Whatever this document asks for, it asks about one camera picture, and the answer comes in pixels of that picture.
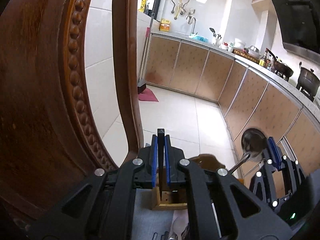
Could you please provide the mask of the carved brown wooden chair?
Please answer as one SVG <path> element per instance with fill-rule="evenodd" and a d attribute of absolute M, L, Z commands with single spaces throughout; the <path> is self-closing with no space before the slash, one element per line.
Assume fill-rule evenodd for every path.
<path fill-rule="evenodd" d="M 1 229 L 27 232 L 97 168 L 116 169 L 85 81 L 91 0 L 1 0 Z"/>

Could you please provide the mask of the dark cooking pot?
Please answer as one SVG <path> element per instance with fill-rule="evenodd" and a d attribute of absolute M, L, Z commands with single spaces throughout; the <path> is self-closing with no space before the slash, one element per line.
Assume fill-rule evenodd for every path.
<path fill-rule="evenodd" d="M 313 101 L 319 89 L 319 78 L 313 73 L 313 69 L 302 67 L 302 62 L 299 63 L 299 68 L 300 75 L 296 88 Z"/>

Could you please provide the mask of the black range hood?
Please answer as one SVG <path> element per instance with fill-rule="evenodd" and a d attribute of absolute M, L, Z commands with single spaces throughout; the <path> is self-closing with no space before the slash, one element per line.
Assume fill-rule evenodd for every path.
<path fill-rule="evenodd" d="M 310 0 L 272 0 L 288 52 L 319 64 L 319 16 Z"/>

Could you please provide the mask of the black wok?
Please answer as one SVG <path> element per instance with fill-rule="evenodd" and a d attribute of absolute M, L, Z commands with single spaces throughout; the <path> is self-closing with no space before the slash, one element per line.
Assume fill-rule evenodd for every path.
<path fill-rule="evenodd" d="M 266 51 L 273 57 L 273 68 L 277 73 L 281 73 L 285 76 L 285 79 L 289 80 L 289 78 L 293 75 L 293 70 L 285 63 L 278 60 L 278 58 L 266 48 Z"/>

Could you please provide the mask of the kitchen faucet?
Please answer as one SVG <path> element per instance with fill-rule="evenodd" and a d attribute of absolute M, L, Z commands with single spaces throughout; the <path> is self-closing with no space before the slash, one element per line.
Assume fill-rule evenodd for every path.
<path fill-rule="evenodd" d="M 190 11 L 188 12 L 188 15 L 185 18 L 187 20 L 187 23 L 192 26 L 191 32 L 190 32 L 191 35 L 194 34 L 195 24 L 196 24 L 196 21 L 197 21 L 197 19 L 194 16 L 194 14 L 195 14 L 195 9 L 191 8 Z"/>

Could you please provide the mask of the grey striped seat cushion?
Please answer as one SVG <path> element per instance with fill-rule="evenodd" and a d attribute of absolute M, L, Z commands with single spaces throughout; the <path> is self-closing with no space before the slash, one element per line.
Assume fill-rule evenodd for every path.
<path fill-rule="evenodd" d="M 151 190 L 137 189 L 131 239 L 152 239 L 154 233 L 157 233 L 156 239 L 161 239 L 166 231 L 172 234 L 173 222 L 178 217 L 188 224 L 187 210 L 157 211 L 152 210 L 151 205 Z"/>

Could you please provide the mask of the white plastic spoon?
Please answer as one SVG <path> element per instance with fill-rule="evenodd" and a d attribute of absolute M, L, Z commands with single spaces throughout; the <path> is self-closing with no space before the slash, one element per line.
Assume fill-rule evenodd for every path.
<path fill-rule="evenodd" d="M 172 233 L 173 237 L 176 240 L 181 240 L 183 232 L 185 231 L 186 227 L 188 225 L 188 222 L 185 217 L 177 217 L 172 225 Z"/>

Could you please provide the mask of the bamboo utensil holder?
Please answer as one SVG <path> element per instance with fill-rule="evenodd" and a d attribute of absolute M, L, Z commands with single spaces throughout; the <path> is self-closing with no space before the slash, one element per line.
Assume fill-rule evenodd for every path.
<path fill-rule="evenodd" d="M 226 166 L 220 163 L 212 154 L 199 154 L 198 156 L 189 158 L 189 160 L 197 163 L 200 168 L 212 172 L 215 172 L 220 168 L 226 168 Z M 185 189 L 168 186 L 165 181 L 165 173 L 163 173 L 161 193 L 159 185 L 160 183 L 157 178 L 156 187 L 151 190 L 152 210 L 165 211 L 187 209 L 187 197 Z"/>

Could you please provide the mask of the large steel ladle spoon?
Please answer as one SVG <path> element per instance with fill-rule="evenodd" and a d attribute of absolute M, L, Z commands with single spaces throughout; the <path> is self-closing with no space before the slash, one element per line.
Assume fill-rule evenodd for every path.
<path fill-rule="evenodd" d="M 266 147 L 267 139 L 262 131 L 257 128 L 246 129 L 241 136 L 241 149 L 243 151 L 243 155 L 229 170 L 229 174 L 233 174 L 245 162 L 261 162 L 263 160 L 263 150 Z"/>

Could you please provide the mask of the yellow box on counter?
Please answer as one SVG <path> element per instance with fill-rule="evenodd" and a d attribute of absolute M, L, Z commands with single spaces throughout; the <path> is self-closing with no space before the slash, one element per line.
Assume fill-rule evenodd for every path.
<path fill-rule="evenodd" d="M 170 20 L 167 19 L 161 19 L 159 30 L 163 32 L 169 32 L 170 31 Z"/>

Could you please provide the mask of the broom with red dustpan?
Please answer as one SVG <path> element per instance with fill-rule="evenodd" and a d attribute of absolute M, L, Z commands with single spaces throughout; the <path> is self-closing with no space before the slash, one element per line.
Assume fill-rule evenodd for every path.
<path fill-rule="evenodd" d="M 150 37 L 151 28 L 153 25 L 154 16 L 155 16 L 155 13 L 152 11 L 150 24 L 146 28 L 146 33 L 145 33 L 144 48 L 143 48 L 142 59 L 140 62 L 139 76 L 138 76 L 138 83 L 137 83 L 137 92 L 138 92 L 139 98 L 142 97 L 141 94 L 143 94 L 143 92 L 146 90 L 146 81 L 144 79 L 145 58 L 148 53 L 149 37 Z"/>

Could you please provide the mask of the kitchen base cabinets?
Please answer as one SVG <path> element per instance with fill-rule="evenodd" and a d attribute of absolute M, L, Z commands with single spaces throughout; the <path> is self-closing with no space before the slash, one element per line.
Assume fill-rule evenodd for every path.
<path fill-rule="evenodd" d="M 293 85 L 238 55 L 204 42 L 153 32 L 146 81 L 218 103 L 237 155 L 245 129 L 273 137 L 305 173 L 319 169 L 319 108 Z"/>

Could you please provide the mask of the black chopstick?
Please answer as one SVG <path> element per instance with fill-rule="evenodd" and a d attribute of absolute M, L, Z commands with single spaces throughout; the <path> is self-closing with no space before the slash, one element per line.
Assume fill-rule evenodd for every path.
<path fill-rule="evenodd" d="M 164 139 L 165 131 L 163 128 L 157 129 L 158 137 L 158 180 L 159 180 L 159 196 L 162 199 L 162 187 L 163 187 L 163 162 L 164 162 Z"/>

